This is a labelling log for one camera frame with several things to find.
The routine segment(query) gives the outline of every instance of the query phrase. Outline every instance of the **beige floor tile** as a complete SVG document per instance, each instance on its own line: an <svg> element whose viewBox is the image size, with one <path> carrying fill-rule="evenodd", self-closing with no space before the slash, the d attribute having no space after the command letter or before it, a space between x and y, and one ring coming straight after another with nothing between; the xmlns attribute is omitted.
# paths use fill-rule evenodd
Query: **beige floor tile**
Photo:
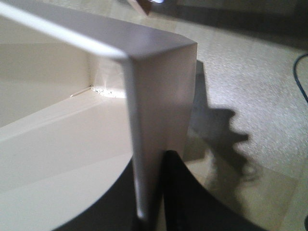
<svg viewBox="0 0 308 231"><path fill-rule="evenodd" d="M304 231L308 216L308 160L279 231Z"/></svg>

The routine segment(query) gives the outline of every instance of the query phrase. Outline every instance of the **tile floor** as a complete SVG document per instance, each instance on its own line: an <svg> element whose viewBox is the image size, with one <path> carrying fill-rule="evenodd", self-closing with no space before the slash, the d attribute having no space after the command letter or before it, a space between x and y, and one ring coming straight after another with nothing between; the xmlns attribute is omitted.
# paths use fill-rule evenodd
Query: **tile floor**
<svg viewBox="0 0 308 231"><path fill-rule="evenodd" d="M166 0L147 17L124 0L40 1L197 41L201 90L184 160L237 213L269 231L304 230L308 107L292 65L308 49L307 1ZM308 59L298 73L308 89Z"/></svg>

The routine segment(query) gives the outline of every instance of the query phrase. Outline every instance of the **brown object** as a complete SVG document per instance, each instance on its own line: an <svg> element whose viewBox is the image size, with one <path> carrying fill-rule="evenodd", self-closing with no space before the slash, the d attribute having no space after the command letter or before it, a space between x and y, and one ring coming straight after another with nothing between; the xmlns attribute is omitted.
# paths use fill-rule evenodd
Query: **brown object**
<svg viewBox="0 0 308 231"><path fill-rule="evenodd" d="M139 13L148 15L151 10L152 3L148 0L128 0L129 4Z"/></svg>

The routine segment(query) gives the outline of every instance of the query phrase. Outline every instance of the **white bathtub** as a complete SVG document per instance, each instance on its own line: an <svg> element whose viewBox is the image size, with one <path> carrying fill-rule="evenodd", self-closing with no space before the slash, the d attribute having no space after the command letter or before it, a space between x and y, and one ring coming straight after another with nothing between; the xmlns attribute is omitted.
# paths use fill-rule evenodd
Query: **white bathtub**
<svg viewBox="0 0 308 231"><path fill-rule="evenodd" d="M148 222L163 152L184 147L196 44L33 1L0 1L0 14L0 230L69 221L132 156Z"/></svg>

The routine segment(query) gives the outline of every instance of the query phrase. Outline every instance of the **black cable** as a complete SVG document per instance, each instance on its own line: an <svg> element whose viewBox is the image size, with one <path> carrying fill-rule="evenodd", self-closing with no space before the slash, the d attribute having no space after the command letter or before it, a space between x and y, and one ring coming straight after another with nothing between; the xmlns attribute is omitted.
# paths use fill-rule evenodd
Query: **black cable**
<svg viewBox="0 0 308 231"><path fill-rule="evenodd" d="M308 56L308 53L299 56L299 57L295 60L294 65L293 65L293 75L294 75L294 79L295 79L295 81L296 81L296 84L297 84L298 88L300 89L301 93L303 94L305 100L306 100L307 103L308 103L307 94L306 94L305 90L303 89L302 85L300 84L300 81L299 81L298 76L297 76L297 70L296 70L299 61L300 61L302 58L306 57L306 56Z"/></svg>

